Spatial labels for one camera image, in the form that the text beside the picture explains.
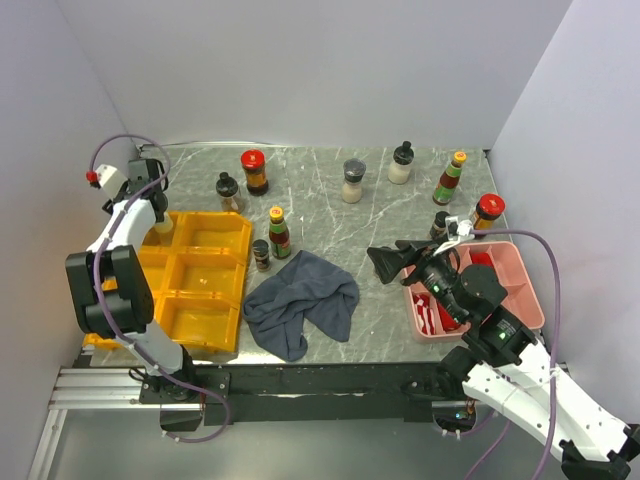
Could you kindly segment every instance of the bottle label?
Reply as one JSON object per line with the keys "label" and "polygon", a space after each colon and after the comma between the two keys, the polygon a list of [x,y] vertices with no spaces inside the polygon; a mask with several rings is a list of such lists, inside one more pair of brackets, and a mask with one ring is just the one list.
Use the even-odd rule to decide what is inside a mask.
{"label": "bottle label", "polygon": [[455,188],[446,188],[438,183],[436,191],[433,193],[433,199],[440,203],[449,203]]}
{"label": "bottle label", "polygon": [[287,240],[284,243],[271,242],[271,248],[273,249],[273,256],[276,258],[288,257],[291,254],[291,242]]}

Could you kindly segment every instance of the white spice bottle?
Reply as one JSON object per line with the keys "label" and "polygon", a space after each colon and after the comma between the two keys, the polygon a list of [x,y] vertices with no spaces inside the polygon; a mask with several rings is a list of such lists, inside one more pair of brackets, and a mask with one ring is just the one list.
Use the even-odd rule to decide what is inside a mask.
{"label": "white spice bottle", "polygon": [[342,185],[342,200],[347,203],[357,203],[362,198],[362,177],[367,171],[367,165],[358,158],[344,162],[344,184]]}
{"label": "white spice bottle", "polygon": [[413,163],[413,150],[411,142],[404,141],[402,145],[393,152],[393,160],[389,165],[389,181],[397,185],[407,183],[409,174],[411,173],[411,164]]}

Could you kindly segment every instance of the spice jar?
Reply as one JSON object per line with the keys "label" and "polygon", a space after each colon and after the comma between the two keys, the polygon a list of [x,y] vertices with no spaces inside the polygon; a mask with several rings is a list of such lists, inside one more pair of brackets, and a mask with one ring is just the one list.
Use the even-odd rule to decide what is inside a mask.
{"label": "spice jar", "polygon": [[251,245],[253,257],[256,260],[256,267],[260,272],[266,272],[271,268],[269,260],[269,244],[265,240],[256,240]]}
{"label": "spice jar", "polygon": [[409,180],[411,173],[411,164],[413,162],[413,150],[411,142],[404,141],[402,146],[396,148],[393,152],[393,161],[389,165],[389,173],[387,177],[391,183],[402,185]]}
{"label": "spice jar", "polygon": [[[471,215],[471,222],[474,230],[488,230],[493,222],[500,218],[504,212],[506,204],[500,195],[495,193],[485,193]],[[476,238],[482,238],[484,235],[476,235]]]}
{"label": "spice jar", "polygon": [[449,216],[449,212],[444,210],[436,213],[435,218],[433,219],[433,224],[431,225],[431,229],[429,230],[429,236],[431,240],[435,240],[436,238],[441,237],[443,234],[446,234],[447,224],[445,223],[445,219]]}
{"label": "spice jar", "polygon": [[367,164],[358,158],[344,162],[344,185],[342,199],[347,203],[357,203],[362,198],[362,177]]}
{"label": "spice jar", "polygon": [[227,172],[220,174],[220,180],[216,182],[216,192],[220,197],[220,205],[225,212],[242,213],[244,200],[238,189],[238,182],[229,176]]}
{"label": "spice jar", "polygon": [[265,172],[264,153],[260,150],[247,150],[240,157],[244,174],[247,177],[247,190],[251,195],[264,195],[269,190]]}

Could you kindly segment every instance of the white backdrop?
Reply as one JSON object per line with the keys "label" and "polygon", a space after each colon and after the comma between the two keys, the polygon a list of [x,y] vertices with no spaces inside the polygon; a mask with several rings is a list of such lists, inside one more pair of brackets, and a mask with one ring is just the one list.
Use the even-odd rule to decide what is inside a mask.
{"label": "white backdrop", "polygon": [[162,142],[489,148],[570,0],[58,0]]}
{"label": "white backdrop", "polygon": [[21,479],[82,338],[64,260],[107,220],[84,172],[123,127],[53,0],[0,2],[0,65],[0,477]]}
{"label": "white backdrop", "polygon": [[[639,18],[636,0],[575,1],[490,156],[509,223],[542,234],[560,261],[562,358],[632,423],[640,422]],[[545,253],[533,240],[518,244],[549,316]]]}

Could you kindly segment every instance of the gray cloth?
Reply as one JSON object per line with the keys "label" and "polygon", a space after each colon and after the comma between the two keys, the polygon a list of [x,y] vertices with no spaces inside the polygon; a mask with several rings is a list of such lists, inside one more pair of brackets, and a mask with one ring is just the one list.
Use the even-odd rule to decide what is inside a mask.
{"label": "gray cloth", "polygon": [[304,318],[328,337],[346,342],[358,299],[350,273],[303,250],[247,295],[242,315],[260,347],[294,361],[307,353]]}

